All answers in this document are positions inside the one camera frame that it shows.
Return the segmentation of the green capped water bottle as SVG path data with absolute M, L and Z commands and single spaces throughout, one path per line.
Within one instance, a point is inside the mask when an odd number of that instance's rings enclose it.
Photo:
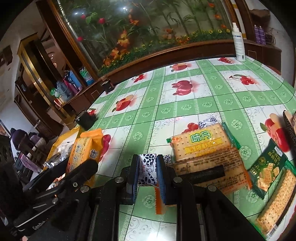
M 91 75 L 89 74 L 89 72 L 85 67 L 80 69 L 80 74 L 84 78 L 88 86 L 94 83 L 94 79 L 91 77 Z

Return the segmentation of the small black stand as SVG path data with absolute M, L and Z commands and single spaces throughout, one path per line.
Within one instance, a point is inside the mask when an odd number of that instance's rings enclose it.
M 112 92 L 114 90 L 114 85 L 112 84 L 111 80 L 105 80 L 102 82 L 101 87 L 105 91 L 106 94 Z

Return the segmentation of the blue thermos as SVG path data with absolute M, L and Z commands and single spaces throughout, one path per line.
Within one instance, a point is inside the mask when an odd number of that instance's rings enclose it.
M 77 77 L 75 76 L 75 74 L 71 70 L 69 71 L 69 79 L 78 91 L 82 90 L 81 83 L 79 82 L 79 80 L 77 79 Z

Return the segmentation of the yellow Weidan cracker pack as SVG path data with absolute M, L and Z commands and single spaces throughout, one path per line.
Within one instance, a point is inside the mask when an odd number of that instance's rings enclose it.
M 215 185 L 224 194 L 252 188 L 239 153 L 240 145 L 225 123 L 183 132 L 167 142 L 174 153 L 168 166 L 192 184 Z

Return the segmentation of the seated person in purple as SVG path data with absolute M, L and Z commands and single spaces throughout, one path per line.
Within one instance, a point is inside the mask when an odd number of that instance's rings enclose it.
M 15 128 L 11 128 L 11 138 L 13 141 L 13 145 L 15 146 L 15 149 L 19 151 L 19 144 L 21 143 L 22 139 L 24 137 L 27 137 L 28 134 L 21 129 L 16 130 Z

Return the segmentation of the blue white patterned snack packet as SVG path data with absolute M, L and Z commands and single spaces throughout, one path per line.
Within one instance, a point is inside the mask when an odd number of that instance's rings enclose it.
M 148 153 L 139 155 L 139 186 L 154 186 L 157 187 L 157 164 L 156 158 L 158 154 Z M 170 154 L 163 155 L 165 164 L 172 163 L 172 156 Z

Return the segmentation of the orange biscuit pack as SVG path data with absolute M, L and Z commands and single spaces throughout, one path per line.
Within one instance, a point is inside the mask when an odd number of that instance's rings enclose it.
M 82 132 L 74 142 L 66 168 L 66 174 L 73 171 L 88 159 L 97 163 L 101 159 L 103 151 L 103 133 L 100 128 L 92 131 Z

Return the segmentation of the patterned glasses case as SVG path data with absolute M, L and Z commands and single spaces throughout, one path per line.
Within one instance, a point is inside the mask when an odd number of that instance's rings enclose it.
M 295 136 L 295 113 L 291 114 L 288 110 L 283 111 L 283 119 L 288 129 L 288 133 L 292 140 L 292 146 L 295 149 L 296 136 Z

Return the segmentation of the yellow snack tray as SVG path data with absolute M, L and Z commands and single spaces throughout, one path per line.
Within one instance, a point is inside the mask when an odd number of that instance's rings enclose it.
M 77 126 L 58 137 L 51 147 L 46 162 L 43 164 L 43 170 L 53 167 L 53 164 L 50 164 L 51 159 L 66 159 L 70 155 L 70 148 L 73 147 L 75 140 L 80 137 L 82 132 L 84 132 L 84 129 Z

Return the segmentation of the purple bottles pair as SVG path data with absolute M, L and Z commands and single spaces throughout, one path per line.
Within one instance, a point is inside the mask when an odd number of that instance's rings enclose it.
M 257 44 L 266 45 L 265 32 L 261 26 L 254 25 L 254 33 Z

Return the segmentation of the green fruit pattern tablecloth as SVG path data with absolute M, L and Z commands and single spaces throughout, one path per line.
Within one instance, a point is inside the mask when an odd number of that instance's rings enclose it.
M 226 123 L 249 168 L 269 140 L 280 140 L 271 119 L 295 112 L 295 89 L 252 58 L 241 63 L 221 57 L 136 75 L 101 94 L 91 108 L 98 117 L 93 129 L 111 136 L 95 175 L 100 186 L 118 176 L 134 154 L 172 154 L 167 138 L 209 118 Z

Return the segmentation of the black round ashtray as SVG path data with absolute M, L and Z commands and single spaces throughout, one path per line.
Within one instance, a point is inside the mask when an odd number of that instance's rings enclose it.
M 96 115 L 84 110 L 76 115 L 74 121 L 85 131 L 88 131 L 96 122 Z

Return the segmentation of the dark green cracker packet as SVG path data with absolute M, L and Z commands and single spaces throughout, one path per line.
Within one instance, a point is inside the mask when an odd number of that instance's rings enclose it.
M 287 160 L 285 153 L 270 139 L 267 147 L 248 170 L 252 189 L 261 199 L 264 199 Z

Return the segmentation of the green edged clear cracker pack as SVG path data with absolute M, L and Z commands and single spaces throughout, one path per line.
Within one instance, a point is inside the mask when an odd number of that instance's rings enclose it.
M 295 167 L 286 161 L 281 179 L 264 208 L 255 220 L 261 234 L 265 238 L 273 236 L 287 214 L 295 196 Z

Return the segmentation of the white spray bottle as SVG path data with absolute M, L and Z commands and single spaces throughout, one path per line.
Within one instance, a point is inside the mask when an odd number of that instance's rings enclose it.
M 243 36 L 235 22 L 232 23 L 232 36 L 234 40 L 236 59 L 239 62 L 245 62 L 246 57 L 245 57 Z

